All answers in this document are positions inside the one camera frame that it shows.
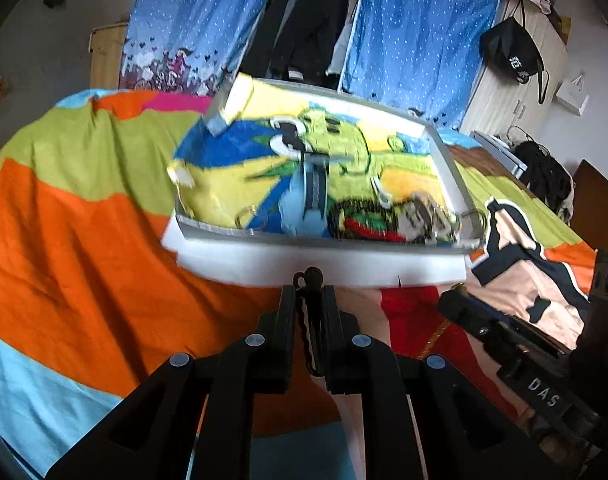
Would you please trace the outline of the light wooden wardrobe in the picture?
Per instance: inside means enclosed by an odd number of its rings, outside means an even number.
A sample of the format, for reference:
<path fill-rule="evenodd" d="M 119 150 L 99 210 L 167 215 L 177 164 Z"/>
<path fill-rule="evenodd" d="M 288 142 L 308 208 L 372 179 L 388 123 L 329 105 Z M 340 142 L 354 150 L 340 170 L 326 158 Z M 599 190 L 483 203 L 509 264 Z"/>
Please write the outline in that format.
<path fill-rule="evenodd" d="M 527 84 L 520 84 L 485 62 L 459 127 L 463 133 L 479 131 L 502 138 L 528 134 L 536 138 L 548 115 L 554 93 L 566 74 L 568 50 L 548 16 L 532 2 L 525 2 L 520 10 L 518 0 L 500 0 L 496 21 L 501 22 L 509 15 L 525 26 L 543 57 L 546 70 L 543 83 L 548 86 L 546 99 L 543 103 L 538 102 L 539 82 L 535 76 Z"/>

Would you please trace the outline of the white paper bag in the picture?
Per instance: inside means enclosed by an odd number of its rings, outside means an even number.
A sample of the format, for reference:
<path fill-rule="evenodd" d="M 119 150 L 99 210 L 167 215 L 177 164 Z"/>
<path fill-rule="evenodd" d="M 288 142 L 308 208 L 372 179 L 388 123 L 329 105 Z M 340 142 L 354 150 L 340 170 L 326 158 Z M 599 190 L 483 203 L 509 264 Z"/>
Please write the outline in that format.
<path fill-rule="evenodd" d="M 589 100 L 589 94 L 584 88 L 585 75 L 579 73 L 573 79 L 566 79 L 556 92 L 559 104 L 576 116 L 582 116 Z"/>

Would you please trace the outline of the white hair clip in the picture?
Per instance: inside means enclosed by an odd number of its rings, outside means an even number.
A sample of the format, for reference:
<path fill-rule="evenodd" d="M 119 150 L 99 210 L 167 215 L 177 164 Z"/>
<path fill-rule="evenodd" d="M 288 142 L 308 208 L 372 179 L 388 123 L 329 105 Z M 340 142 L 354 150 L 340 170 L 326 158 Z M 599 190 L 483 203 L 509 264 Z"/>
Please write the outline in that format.
<path fill-rule="evenodd" d="M 370 183 L 379 205 L 384 209 L 391 209 L 394 205 L 393 195 L 385 190 L 378 177 L 371 177 Z"/>

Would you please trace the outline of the thin wire hoop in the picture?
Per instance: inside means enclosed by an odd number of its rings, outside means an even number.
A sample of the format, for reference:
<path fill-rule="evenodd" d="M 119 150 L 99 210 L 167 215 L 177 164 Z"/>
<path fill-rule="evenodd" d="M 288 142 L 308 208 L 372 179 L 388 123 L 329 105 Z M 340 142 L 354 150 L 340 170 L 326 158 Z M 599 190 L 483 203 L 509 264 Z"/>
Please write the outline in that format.
<path fill-rule="evenodd" d="M 234 217 L 235 227 L 239 230 L 261 231 L 267 223 L 267 212 L 256 205 L 243 207 Z"/>

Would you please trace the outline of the black drawstring bag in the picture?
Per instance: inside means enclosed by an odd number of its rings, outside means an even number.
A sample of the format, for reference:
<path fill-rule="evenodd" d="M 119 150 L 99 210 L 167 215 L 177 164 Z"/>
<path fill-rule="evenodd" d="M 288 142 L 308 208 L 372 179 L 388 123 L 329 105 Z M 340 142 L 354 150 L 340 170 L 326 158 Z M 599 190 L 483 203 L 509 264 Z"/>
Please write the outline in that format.
<path fill-rule="evenodd" d="M 508 18 L 482 33 L 480 53 L 486 62 L 492 63 L 519 84 L 528 84 L 531 77 L 535 76 L 538 86 L 537 102 L 543 105 L 550 75 L 525 25 L 524 2 L 518 0 Z"/>

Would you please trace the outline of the black clothes heap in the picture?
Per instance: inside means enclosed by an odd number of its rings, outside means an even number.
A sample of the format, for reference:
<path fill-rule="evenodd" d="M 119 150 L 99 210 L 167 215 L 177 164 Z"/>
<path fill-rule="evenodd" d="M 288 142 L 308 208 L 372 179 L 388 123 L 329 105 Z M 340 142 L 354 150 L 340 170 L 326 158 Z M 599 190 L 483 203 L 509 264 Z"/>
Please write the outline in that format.
<path fill-rule="evenodd" d="M 542 144 L 532 140 L 518 144 L 513 154 L 526 166 L 520 181 L 569 224 L 574 212 L 575 184 L 566 168 Z"/>

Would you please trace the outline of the blue dotted right curtain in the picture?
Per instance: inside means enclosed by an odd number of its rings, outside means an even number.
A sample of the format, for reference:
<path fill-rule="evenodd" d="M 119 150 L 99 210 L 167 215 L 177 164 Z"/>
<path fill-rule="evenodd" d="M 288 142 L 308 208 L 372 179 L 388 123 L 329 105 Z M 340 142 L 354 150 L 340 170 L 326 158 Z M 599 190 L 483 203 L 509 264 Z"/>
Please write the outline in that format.
<path fill-rule="evenodd" d="M 460 127 L 500 0 L 358 0 L 340 89 Z"/>

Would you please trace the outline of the blue dotted curtain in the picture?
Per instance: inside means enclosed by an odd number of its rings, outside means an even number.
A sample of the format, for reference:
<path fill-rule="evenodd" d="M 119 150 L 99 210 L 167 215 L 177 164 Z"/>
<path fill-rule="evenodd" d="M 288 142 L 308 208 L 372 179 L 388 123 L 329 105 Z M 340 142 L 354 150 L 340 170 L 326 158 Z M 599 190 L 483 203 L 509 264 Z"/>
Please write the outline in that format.
<path fill-rule="evenodd" d="M 358 0 L 340 89 L 460 127 L 500 0 Z"/>
<path fill-rule="evenodd" d="M 136 0 L 119 87 L 213 96 L 239 68 L 269 0 Z"/>

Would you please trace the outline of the dark hanging clothes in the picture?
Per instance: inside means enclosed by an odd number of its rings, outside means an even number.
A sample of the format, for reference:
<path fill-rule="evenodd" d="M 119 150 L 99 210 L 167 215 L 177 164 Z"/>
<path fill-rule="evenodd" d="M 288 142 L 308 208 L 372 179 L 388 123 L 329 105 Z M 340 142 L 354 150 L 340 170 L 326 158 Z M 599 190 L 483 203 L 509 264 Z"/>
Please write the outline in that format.
<path fill-rule="evenodd" d="M 358 0 L 269 0 L 242 73 L 336 89 Z"/>

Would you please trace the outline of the clear square bangle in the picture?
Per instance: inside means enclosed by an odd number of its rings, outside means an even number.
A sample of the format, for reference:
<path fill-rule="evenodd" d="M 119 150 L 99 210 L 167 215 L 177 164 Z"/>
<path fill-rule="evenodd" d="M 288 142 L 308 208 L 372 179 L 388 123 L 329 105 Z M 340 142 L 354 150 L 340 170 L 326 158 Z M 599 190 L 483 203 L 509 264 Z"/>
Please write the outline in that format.
<path fill-rule="evenodd" d="M 457 218 L 426 192 L 412 193 L 398 213 L 398 233 L 411 244 L 455 243 L 458 226 Z"/>

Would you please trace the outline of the colourful cartoon bedspread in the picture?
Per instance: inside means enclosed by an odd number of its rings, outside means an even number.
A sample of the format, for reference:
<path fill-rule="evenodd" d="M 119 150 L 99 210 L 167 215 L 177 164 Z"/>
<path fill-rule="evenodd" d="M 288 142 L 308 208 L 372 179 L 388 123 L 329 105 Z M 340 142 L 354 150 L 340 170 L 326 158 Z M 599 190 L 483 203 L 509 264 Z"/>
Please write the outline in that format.
<path fill-rule="evenodd" d="M 0 151 L 0 435 L 34 478 L 170 354 L 217 353 L 279 302 L 280 287 L 198 278 L 161 244 L 166 167 L 211 99 L 106 93 L 57 103 Z M 500 202 L 498 249 L 474 254 L 466 285 L 525 320 L 542 312 L 539 327 L 573 348 L 582 320 L 537 264 L 560 262 L 552 270 L 588 294 L 595 252 L 482 148 L 440 135 L 476 205 Z M 339 288 L 336 299 L 396 352 L 441 354 L 509 419 L 528 420 L 481 344 L 438 312 L 449 285 Z M 296 343 L 292 389 L 255 401 L 252 478 L 363 478 L 340 419 L 349 403 L 337 409 Z"/>

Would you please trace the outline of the small wooden cabinet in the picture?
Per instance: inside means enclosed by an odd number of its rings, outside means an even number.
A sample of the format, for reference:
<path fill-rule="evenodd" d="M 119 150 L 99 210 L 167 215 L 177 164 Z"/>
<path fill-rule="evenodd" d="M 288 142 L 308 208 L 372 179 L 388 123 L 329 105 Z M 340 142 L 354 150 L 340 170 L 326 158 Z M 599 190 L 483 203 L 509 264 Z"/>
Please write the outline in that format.
<path fill-rule="evenodd" d="M 88 51 L 90 87 L 114 90 L 118 88 L 122 48 L 126 39 L 126 22 L 104 25 L 92 30 Z"/>

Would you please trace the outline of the blue dotted left curtain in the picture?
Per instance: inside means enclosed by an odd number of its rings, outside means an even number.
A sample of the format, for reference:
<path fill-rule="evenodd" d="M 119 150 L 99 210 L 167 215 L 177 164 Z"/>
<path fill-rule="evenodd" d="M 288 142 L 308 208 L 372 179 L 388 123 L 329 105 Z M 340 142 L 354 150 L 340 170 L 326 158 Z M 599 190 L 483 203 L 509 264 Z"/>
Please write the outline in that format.
<path fill-rule="evenodd" d="M 119 87 L 213 96 L 239 68 L 269 0 L 136 0 Z"/>

